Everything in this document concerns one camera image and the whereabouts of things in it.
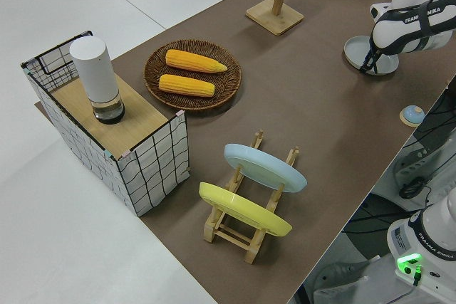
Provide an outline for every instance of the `green light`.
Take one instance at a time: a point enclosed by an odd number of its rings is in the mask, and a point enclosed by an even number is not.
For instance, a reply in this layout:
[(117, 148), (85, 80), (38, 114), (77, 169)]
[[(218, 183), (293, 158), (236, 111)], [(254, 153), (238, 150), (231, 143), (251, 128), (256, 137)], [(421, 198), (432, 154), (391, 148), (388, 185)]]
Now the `green light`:
[[(418, 259), (421, 259), (421, 254), (419, 253), (413, 253), (408, 256), (402, 256), (398, 258), (398, 267), (399, 269), (405, 273), (405, 267), (407, 266), (408, 263), (414, 264), (418, 261)], [(421, 266), (417, 265), (416, 267), (416, 272), (421, 272)]]
[(409, 256), (401, 256), (398, 258), (398, 263), (407, 263), (410, 260), (415, 260), (421, 258), (421, 254), (419, 253), (414, 253), (410, 254)]

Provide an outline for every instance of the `wooden board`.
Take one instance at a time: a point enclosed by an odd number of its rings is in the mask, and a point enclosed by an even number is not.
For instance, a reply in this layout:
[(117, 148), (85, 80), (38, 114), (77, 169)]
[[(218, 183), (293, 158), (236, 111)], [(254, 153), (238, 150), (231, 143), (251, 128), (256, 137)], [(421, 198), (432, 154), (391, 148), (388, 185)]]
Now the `wooden board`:
[(104, 148), (119, 159), (122, 153), (165, 124), (167, 118), (118, 76), (117, 82), (125, 105), (125, 115), (114, 125), (102, 124), (95, 118), (79, 78), (52, 94)]
[(286, 4), (282, 5), (280, 14), (276, 16), (272, 13), (273, 5), (274, 0), (264, 0), (248, 9), (246, 15), (276, 36), (280, 36), (304, 19), (302, 14)]

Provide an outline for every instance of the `corn cob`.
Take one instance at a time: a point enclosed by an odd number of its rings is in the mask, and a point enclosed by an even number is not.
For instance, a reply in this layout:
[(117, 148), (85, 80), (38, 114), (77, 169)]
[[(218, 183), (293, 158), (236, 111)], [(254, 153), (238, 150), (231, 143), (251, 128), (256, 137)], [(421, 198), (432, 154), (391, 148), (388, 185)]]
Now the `corn cob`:
[(213, 58), (177, 49), (170, 49), (166, 52), (166, 64), (179, 69), (203, 73), (220, 73), (227, 70), (225, 65)]
[(158, 89), (168, 93), (202, 96), (205, 98), (210, 98), (215, 93), (215, 85), (212, 83), (173, 74), (160, 76)]

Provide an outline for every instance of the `storage box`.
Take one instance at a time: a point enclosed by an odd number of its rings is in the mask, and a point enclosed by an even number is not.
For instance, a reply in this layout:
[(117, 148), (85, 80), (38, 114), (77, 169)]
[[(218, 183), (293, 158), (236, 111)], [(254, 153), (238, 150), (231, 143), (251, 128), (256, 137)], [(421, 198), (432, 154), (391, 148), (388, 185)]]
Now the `storage box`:
[(180, 111), (168, 120), (118, 78), (125, 117), (115, 125), (99, 123), (69, 53), (71, 43), (87, 35), (92, 33), (75, 36), (21, 67), (73, 153), (141, 216), (190, 176), (186, 114)]

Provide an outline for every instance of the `brown tabletop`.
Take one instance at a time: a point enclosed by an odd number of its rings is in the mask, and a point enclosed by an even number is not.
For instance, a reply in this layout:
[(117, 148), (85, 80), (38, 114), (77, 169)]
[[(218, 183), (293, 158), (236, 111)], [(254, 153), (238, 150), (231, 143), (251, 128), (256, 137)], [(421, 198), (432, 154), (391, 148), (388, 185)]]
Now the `brown tabletop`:
[[(113, 61), (117, 74), (168, 117), (176, 110), (143, 82), (143, 66), (160, 46), (211, 41), (242, 67), (229, 109), (188, 113), (191, 176), (141, 218), (219, 303), (286, 303), (412, 134), (399, 112), (407, 105), (428, 110), (456, 70), (454, 39), (440, 50), (400, 55), (399, 68), (387, 76), (363, 75), (348, 64), (344, 43), (368, 36), (369, 6), (390, 0), (285, 0), (304, 21), (282, 36), (245, 16), (261, 1), (224, 0)], [(276, 213), (293, 229), (283, 238), (266, 236), (249, 265), (234, 244), (203, 240), (210, 206), (198, 187), (224, 186), (232, 175), (224, 146), (248, 145), (259, 129), (261, 149), (275, 157), (300, 147), (295, 168), (309, 185), (282, 196)], [(269, 198), (248, 179), (238, 193), (261, 205)]]

